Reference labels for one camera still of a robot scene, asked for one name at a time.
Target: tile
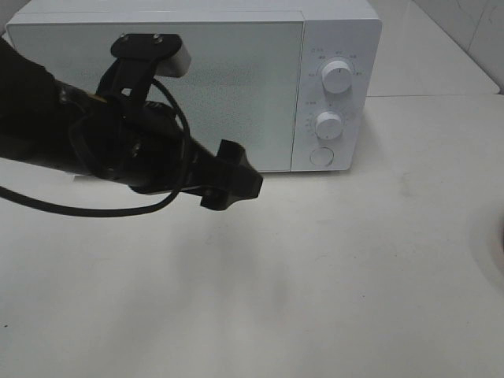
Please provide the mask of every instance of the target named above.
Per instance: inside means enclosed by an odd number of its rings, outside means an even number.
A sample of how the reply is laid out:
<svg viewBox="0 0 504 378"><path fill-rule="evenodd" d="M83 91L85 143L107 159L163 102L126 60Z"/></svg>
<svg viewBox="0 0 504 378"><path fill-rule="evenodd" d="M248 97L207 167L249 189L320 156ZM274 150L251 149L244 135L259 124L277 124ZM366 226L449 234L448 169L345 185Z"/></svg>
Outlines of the tile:
<svg viewBox="0 0 504 378"><path fill-rule="evenodd" d="M0 4L0 34L5 30L5 25L9 21L15 12L21 9L28 0L1 0Z"/></svg>
<svg viewBox="0 0 504 378"><path fill-rule="evenodd" d="M417 4L370 2L384 28L369 96L498 93L488 75Z"/></svg>
<svg viewBox="0 0 504 378"><path fill-rule="evenodd" d="M504 90L504 1L490 0L469 54Z"/></svg>
<svg viewBox="0 0 504 378"><path fill-rule="evenodd" d="M467 50L487 0L415 0L463 49Z"/></svg>

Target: power knob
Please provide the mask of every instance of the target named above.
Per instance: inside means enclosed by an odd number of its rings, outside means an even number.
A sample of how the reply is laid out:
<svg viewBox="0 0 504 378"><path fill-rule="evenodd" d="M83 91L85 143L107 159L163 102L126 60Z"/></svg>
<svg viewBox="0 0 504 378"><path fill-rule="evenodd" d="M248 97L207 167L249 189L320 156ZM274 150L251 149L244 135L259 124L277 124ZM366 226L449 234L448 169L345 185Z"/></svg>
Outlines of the power knob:
<svg viewBox="0 0 504 378"><path fill-rule="evenodd" d="M315 133L320 139L338 138L343 132L343 120L339 114L323 112L315 120Z"/></svg>
<svg viewBox="0 0 504 378"><path fill-rule="evenodd" d="M322 69L322 83L327 92L337 95L351 87L353 74L345 61L332 61Z"/></svg>

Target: round button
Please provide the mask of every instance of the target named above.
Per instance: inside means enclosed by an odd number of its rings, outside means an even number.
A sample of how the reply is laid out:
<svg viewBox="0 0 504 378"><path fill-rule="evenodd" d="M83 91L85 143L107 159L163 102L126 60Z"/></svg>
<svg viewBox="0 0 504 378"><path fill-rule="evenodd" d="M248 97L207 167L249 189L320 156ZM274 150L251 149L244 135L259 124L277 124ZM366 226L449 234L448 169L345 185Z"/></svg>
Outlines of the round button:
<svg viewBox="0 0 504 378"><path fill-rule="evenodd" d="M320 167L327 167L334 159L334 152L327 147L319 148L309 156L310 161Z"/></svg>
<svg viewBox="0 0 504 378"><path fill-rule="evenodd" d="M315 120L315 133L320 139L338 138L343 132L343 121L339 114L323 112Z"/></svg>
<svg viewBox="0 0 504 378"><path fill-rule="evenodd" d="M322 83L327 92L343 93L352 85L352 75L345 61L332 61L322 69Z"/></svg>

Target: microwave button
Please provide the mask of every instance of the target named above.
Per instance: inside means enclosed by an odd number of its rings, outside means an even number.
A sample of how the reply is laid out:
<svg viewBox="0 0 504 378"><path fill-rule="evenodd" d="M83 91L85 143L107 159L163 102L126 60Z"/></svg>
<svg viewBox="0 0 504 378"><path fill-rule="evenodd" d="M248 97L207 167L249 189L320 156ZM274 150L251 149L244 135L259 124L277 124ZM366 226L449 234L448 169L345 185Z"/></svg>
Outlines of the microwave button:
<svg viewBox="0 0 504 378"><path fill-rule="evenodd" d="M345 61L332 61L322 69L322 83L327 92L337 95L350 88L353 74Z"/></svg>
<svg viewBox="0 0 504 378"><path fill-rule="evenodd" d="M315 165L318 165L320 167L327 167L332 163L332 160L334 159L334 152L332 152L332 150L327 147L318 148L314 152L312 152L312 154L309 156L309 159Z"/></svg>

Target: microwave control panel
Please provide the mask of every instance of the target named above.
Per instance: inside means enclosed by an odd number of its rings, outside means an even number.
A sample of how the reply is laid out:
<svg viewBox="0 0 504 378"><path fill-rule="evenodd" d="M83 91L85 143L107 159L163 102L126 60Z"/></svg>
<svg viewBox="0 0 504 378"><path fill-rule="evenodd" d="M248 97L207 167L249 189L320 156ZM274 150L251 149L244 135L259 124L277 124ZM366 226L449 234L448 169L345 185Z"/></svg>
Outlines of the microwave control panel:
<svg viewBox="0 0 504 378"><path fill-rule="evenodd" d="M306 21L292 171L350 167L381 21Z"/></svg>

